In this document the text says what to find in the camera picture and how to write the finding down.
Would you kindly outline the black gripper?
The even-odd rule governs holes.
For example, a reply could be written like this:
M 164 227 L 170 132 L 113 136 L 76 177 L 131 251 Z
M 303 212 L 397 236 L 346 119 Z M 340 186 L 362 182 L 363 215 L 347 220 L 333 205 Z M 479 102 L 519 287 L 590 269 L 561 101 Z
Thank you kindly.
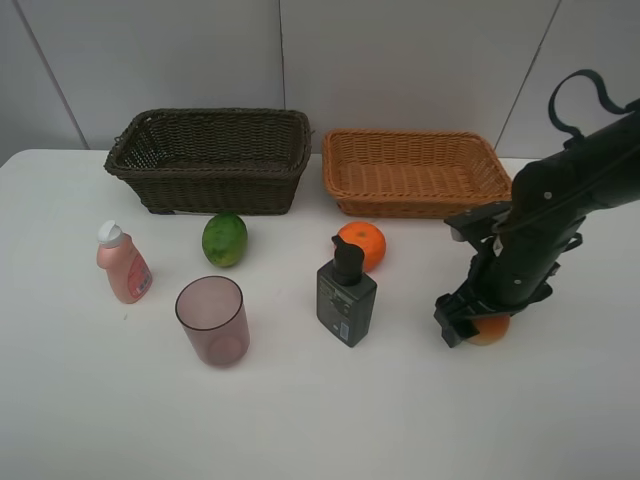
M 478 335 L 471 319 L 518 313 L 544 300 L 551 293 L 546 281 L 552 274 L 551 261 L 532 263 L 527 256 L 504 260 L 489 244 L 481 246 L 463 283 L 436 300 L 434 317 L 442 339 L 454 348 Z

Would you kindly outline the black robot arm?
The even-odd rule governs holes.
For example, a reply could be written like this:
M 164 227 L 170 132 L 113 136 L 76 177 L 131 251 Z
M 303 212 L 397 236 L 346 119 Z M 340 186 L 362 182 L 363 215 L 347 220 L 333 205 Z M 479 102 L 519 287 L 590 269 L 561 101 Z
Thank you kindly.
M 639 113 L 543 160 L 512 181 L 508 201 L 445 219 L 476 251 L 464 282 L 440 296 L 434 317 L 449 347 L 478 335 L 475 321 L 514 315 L 548 298 L 558 258 L 582 243 L 587 215 L 639 198 Z

